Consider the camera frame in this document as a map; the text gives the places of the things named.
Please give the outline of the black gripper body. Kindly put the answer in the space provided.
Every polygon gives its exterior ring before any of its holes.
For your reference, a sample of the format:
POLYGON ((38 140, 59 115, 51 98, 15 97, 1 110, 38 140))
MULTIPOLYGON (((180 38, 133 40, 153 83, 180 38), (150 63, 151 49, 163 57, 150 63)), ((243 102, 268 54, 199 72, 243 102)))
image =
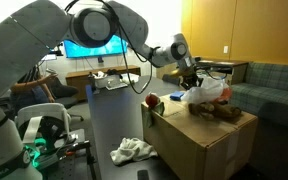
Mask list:
POLYGON ((196 74, 194 69, 185 69, 179 71, 180 76, 182 77, 181 86, 185 90, 189 90, 192 87, 200 86, 200 79, 196 74))

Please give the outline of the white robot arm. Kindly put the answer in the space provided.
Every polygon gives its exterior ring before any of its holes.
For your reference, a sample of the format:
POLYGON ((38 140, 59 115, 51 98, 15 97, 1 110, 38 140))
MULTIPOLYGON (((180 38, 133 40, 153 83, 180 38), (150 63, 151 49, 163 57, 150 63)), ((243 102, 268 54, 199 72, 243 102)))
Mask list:
MULTIPOLYGON (((75 14, 51 0, 35 0, 0 22, 0 97, 60 42, 100 47, 117 35, 156 68, 177 63, 187 69, 187 41, 177 33, 166 46, 146 44, 148 24, 131 8, 114 0, 75 14)), ((42 180, 32 166, 15 122, 0 108, 0 180, 42 180)))

